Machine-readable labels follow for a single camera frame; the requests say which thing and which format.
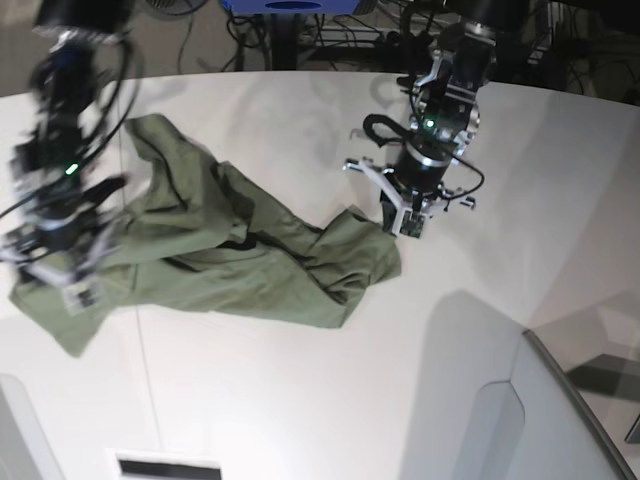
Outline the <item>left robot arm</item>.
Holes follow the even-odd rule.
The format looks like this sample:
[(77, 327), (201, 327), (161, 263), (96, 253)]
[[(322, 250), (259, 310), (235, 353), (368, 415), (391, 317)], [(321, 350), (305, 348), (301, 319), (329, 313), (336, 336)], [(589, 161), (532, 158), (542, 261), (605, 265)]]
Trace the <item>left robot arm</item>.
[(479, 130), (477, 94), (495, 67), (499, 35), (518, 31), (528, 11), (526, 1), (413, 1), (405, 7), (400, 29), (408, 55), (415, 53), (414, 15), (446, 12), (460, 19), (429, 44), (428, 70), (408, 66), (408, 125), (382, 114), (363, 121), (364, 133), (378, 147), (399, 144), (396, 160), (385, 166), (370, 159), (344, 164), (379, 188), (385, 231), (418, 238), (435, 213), (454, 204), (475, 207), (473, 195), (485, 175), (462, 156)]

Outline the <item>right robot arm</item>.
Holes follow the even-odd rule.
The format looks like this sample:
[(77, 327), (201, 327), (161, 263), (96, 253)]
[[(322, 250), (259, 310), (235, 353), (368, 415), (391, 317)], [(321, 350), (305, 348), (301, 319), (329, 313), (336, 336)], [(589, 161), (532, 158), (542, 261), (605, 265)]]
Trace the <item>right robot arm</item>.
[(85, 176), (118, 132), (108, 124), (135, 47), (130, 1), (44, 1), (36, 33), (55, 43), (32, 71), (36, 123), (9, 162), (20, 224), (1, 238), (1, 260), (20, 279), (53, 289), (67, 311), (98, 303), (100, 264), (113, 252), (118, 213), (104, 202), (123, 174), (93, 186)]

